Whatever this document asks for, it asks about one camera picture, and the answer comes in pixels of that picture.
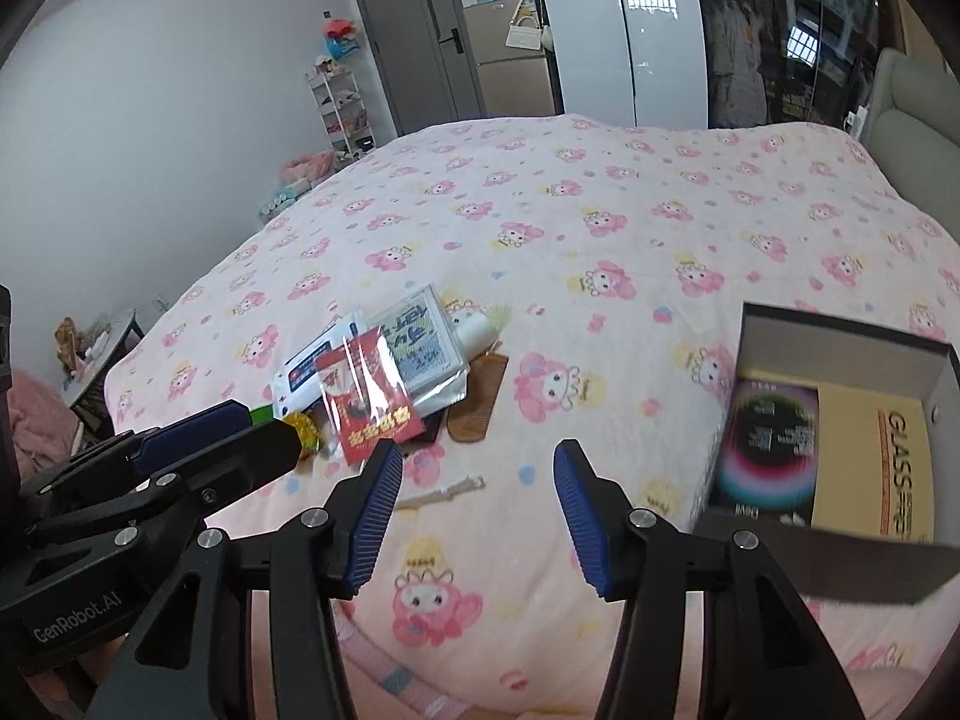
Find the small table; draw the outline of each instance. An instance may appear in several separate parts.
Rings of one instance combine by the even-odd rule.
[[[136,311],[125,311],[109,322],[107,346],[83,371],[79,379],[66,379],[61,388],[61,400],[98,439],[113,435],[107,401],[104,399],[104,379],[117,362],[127,355],[126,341],[133,332],[142,341],[143,331],[136,321]]]

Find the refrigerator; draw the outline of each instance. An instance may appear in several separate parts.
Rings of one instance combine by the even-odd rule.
[[[517,0],[464,8],[487,116],[554,116],[557,110],[544,50],[512,49],[506,44],[516,8]]]

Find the door handle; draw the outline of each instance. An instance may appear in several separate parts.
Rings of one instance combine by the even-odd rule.
[[[460,38],[460,30],[456,26],[450,30],[450,36],[448,38],[443,38],[443,40],[437,41],[438,43],[449,43],[453,41],[453,45],[457,47],[457,53],[464,52],[464,42]]]

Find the snack package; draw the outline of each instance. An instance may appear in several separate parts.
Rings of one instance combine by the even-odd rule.
[[[416,413],[431,413],[467,397],[469,365],[433,287],[407,295],[371,321],[380,327]]]
[[[405,442],[424,430],[379,328],[320,355],[315,366],[349,466],[365,461],[380,439]]]

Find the red packet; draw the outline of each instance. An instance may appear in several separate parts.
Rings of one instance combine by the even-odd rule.
[[[379,327],[320,355],[316,366],[349,466],[371,456],[380,439],[400,443],[424,432]]]

